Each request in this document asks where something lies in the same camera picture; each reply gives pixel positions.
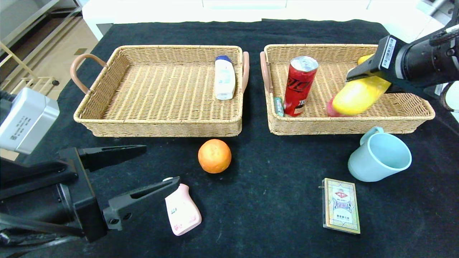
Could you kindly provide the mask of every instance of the blue bottle cap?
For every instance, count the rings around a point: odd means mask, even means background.
[[[226,60],[226,61],[231,63],[231,59],[228,56],[218,56],[218,57],[215,58],[215,61],[217,61],[219,59],[223,59],[223,60]]]

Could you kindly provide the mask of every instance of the pink lotion bottle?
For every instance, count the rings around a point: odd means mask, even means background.
[[[188,193],[189,187],[180,184],[175,192],[166,197],[166,209],[172,232],[181,236],[201,224],[202,217]]]

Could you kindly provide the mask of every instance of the red can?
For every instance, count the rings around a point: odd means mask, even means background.
[[[319,63],[310,56],[299,56],[290,61],[284,98],[285,114],[296,117],[304,111],[318,67]]]

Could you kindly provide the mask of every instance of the basket handle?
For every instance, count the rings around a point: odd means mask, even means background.
[[[261,74],[263,75],[264,88],[268,93],[273,93],[273,85],[271,84],[271,75],[266,62],[266,55],[264,51],[260,52]]]
[[[102,61],[100,58],[94,56],[93,54],[82,54],[82,55],[79,55],[77,58],[75,58],[75,60],[72,62],[72,65],[70,66],[70,77],[72,78],[73,82],[78,86],[78,88],[80,88],[80,90],[85,93],[85,94],[88,94],[88,87],[86,87],[81,81],[80,79],[78,79],[77,77],[77,68],[78,66],[80,65],[80,63],[86,59],[86,58],[91,58],[92,60],[98,62],[101,66],[103,67],[107,67],[107,63],[105,63],[104,61]]]
[[[246,91],[247,83],[249,82],[249,52],[245,51],[243,54],[244,67],[242,68],[242,93]]]

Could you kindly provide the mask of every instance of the yellow banana toy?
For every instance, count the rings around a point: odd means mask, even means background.
[[[358,59],[357,64],[365,62],[372,55]],[[377,76],[350,81],[329,102],[328,115],[331,117],[355,116],[369,109],[391,86],[391,83]]]

